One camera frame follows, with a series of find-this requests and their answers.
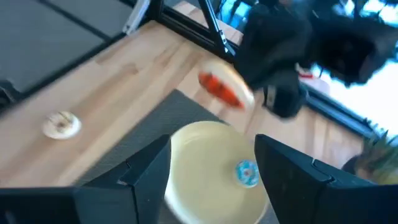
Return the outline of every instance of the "wooden board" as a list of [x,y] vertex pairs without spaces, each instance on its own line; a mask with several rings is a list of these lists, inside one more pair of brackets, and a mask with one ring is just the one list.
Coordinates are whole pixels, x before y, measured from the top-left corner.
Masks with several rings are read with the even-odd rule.
[[[280,121],[260,103],[247,112],[225,107],[197,82],[200,63],[212,57],[168,28],[147,23],[1,118],[0,186],[73,184],[174,88],[249,138],[264,133],[334,166],[361,149],[359,137],[307,108]],[[83,128],[69,140],[49,139],[42,123],[61,110],[76,114]]]

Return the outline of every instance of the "black panel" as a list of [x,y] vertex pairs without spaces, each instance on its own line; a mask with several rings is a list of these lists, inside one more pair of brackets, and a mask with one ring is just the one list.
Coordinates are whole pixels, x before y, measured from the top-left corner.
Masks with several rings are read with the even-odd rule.
[[127,160],[131,168],[120,178],[132,187],[139,223],[156,224],[170,172],[171,145],[165,135]]
[[312,223],[314,202],[331,177],[314,169],[310,156],[262,134],[256,136],[255,154],[279,223]]
[[129,189],[0,190],[0,223],[136,223]]

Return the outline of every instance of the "black object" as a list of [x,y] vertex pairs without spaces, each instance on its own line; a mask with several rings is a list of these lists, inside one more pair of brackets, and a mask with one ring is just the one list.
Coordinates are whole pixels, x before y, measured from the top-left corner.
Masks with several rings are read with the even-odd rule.
[[21,93],[8,80],[0,80],[0,112],[21,98]]
[[170,150],[162,136],[84,187],[1,189],[0,224],[156,224]]
[[398,223],[398,185],[378,186],[261,134],[255,155],[280,224]]
[[298,91],[289,89],[289,86],[274,85],[267,85],[263,91],[263,106],[281,118],[295,117],[308,95],[307,90],[301,85],[298,86]]
[[[253,6],[234,61],[249,87],[257,90],[274,85],[290,99],[299,99],[295,104],[299,106],[303,95],[297,65],[310,68],[315,62],[347,86],[366,83],[391,57],[398,29],[370,17],[339,15],[332,8],[336,3],[267,1]],[[279,104],[292,107],[291,101]],[[282,118],[296,115],[272,112]]]

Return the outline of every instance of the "white disc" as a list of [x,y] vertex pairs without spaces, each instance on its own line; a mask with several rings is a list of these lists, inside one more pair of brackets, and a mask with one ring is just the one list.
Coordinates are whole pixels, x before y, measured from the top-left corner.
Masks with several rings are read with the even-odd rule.
[[81,122],[71,112],[51,114],[43,124],[43,133],[52,139],[68,139],[81,129]]
[[172,136],[165,200],[186,224],[253,224],[269,199],[261,179],[245,187],[235,175],[242,160],[256,161],[254,144],[232,127],[212,121],[189,124]]

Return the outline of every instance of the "gray fabric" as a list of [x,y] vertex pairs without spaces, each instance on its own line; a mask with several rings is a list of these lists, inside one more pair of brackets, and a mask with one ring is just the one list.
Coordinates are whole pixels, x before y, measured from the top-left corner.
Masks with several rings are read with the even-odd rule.
[[132,8],[118,0],[49,0],[104,34],[113,37],[122,31]]
[[103,41],[31,0],[0,0],[0,79],[19,91]]
[[[183,93],[174,90],[151,113],[148,114],[133,130],[110,150],[92,169],[90,169],[77,185],[95,177],[120,164],[135,152],[145,147],[163,134],[173,134],[181,127],[196,121],[220,121],[215,115],[187,98]],[[160,210],[159,223],[180,223],[163,204]],[[269,209],[261,222],[278,224],[273,209]]]

